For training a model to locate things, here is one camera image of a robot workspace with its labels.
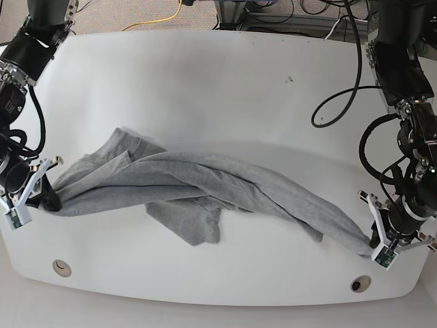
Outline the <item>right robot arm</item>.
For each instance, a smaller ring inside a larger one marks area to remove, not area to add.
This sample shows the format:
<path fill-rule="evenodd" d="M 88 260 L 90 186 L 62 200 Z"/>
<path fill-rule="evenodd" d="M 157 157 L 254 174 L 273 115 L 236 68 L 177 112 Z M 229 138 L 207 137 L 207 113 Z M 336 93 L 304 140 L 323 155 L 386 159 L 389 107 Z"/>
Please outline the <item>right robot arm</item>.
<path fill-rule="evenodd" d="M 42 108 L 34 87 L 61 43 L 70 34 L 78 1 L 28 1 L 28 14 L 1 54 L 1 187 L 8 206 L 21 195 L 31 177 L 30 162 L 46 143 Z M 40 141 L 27 147 L 27 135 L 10 126 L 23 112 L 26 97 L 36 108 Z"/>

